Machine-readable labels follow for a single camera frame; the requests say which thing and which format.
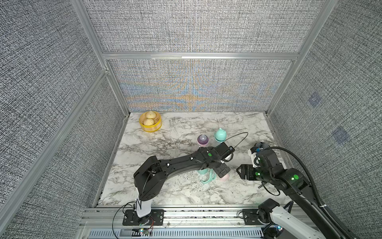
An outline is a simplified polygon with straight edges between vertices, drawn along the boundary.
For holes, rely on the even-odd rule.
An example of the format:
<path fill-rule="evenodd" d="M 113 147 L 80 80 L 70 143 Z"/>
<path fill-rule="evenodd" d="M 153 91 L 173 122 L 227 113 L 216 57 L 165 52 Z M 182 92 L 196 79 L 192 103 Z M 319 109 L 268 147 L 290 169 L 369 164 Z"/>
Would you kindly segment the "mint bottle cap front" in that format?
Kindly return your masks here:
<path fill-rule="evenodd" d="M 214 134 L 214 138 L 216 141 L 218 142 L 224 142 L 226 139 L 227 139 L 227 133 L 224 129 L 222 128 L 219 128 L 215 134 Z"/>

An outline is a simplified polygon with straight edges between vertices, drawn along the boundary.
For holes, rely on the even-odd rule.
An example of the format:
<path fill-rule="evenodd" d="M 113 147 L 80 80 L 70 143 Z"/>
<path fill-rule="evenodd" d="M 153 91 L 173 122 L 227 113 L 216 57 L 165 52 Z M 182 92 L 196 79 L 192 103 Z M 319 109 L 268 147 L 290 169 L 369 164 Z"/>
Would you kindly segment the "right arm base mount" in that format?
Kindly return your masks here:
<path fill-rule="evenodd" d="M 272 226 L 275 223 L 266 212 L 258 212 L 258 209 L 243 209 L 238 217 L 244 220 L 246 226 Z"/>

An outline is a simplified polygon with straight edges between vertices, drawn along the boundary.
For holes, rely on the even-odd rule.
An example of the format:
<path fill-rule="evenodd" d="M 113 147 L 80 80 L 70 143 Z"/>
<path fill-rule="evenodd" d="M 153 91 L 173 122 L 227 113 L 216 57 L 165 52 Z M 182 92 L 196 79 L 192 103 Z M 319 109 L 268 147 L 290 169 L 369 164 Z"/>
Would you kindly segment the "pink bottle cap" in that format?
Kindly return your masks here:
<path fill-rule="evenodd" d="M 220 178 L 219 180 L 220 181 L 227 181 L 227 180 L 229 180 L 230 179 L 230 175 L 229 174 L 226 174 L 226 175 L 224 175 L 222 178 Z"/>

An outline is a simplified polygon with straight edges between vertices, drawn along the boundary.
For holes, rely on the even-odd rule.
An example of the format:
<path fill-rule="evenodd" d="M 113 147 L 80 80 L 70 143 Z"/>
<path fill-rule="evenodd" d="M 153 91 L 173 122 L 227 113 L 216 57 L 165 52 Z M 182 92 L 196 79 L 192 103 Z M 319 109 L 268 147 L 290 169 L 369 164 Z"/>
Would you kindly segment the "purple nipple collar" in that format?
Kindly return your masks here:
<path fill-rule="evenodd" d="M 209 143 L 209 138 L 207 135 L 205 134 L 201 134 L 198 136 L 197 138 L 197 142 L 200 146 L 206 146 L 208 143 Z"/>

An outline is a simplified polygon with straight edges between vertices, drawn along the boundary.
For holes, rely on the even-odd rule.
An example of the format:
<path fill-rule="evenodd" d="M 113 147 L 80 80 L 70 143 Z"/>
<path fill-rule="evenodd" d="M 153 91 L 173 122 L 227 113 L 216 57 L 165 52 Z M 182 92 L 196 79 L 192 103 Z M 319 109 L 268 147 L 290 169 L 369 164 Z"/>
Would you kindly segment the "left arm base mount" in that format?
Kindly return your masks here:
<path fill-rule="evenodd" d="M 125 210 L 122 221 L 123 226 L 162 226 L 164 210 L 152 210 L 148 215 L 140 218 L 135 210 Z"/>

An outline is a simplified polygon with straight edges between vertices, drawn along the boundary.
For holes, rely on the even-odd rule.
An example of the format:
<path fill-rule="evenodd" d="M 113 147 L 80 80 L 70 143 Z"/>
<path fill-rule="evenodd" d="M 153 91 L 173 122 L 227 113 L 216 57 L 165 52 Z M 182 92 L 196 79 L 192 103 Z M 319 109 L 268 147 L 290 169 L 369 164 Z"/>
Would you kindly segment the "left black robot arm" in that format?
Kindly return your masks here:
<path fill-rule="evenodd" d="M 223 178 L 230 172 L 226 165 L 233 159 L 235 148 L 222 142 L 216 147 L 199 147 L 197 151 L 173 159 L 150 156 L 133 174 L 138 196 L 135 210 L 138 218 L 151 214 L 152 200 L 158 196 L 166 180 L 190 171 L 212 169 Z"/>

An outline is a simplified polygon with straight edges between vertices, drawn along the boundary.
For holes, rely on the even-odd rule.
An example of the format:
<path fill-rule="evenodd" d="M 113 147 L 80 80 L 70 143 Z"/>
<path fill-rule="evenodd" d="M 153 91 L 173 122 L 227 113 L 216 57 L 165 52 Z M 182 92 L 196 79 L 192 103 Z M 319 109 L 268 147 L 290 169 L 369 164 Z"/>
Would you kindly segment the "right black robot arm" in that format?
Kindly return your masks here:
<path fill-rule="evenodd" d="M 280 147 L 294 157 L 304 173 L 295 168 L 285 169 L 276 153 L 277 147 L 252 147 L 249 152 L 255 165 L 242 164 L 236 171 L 241 179 L 260 181 L 262 186 L 271 184 L 278 192 L 283 192 L 307 214 L 316 225 L 317 230 L 292 218 L 285 208 L 275 200 L 268 199 L 258 208 L 258 219 L 264 224 L 276 224 L 292 233 L 295 237 L 313 239 L 318 233 L 327 239 L 352 239 L 354 235 L 335 216 L 321 199 L 317 186 L 303 162 L 290 150 Z"/>

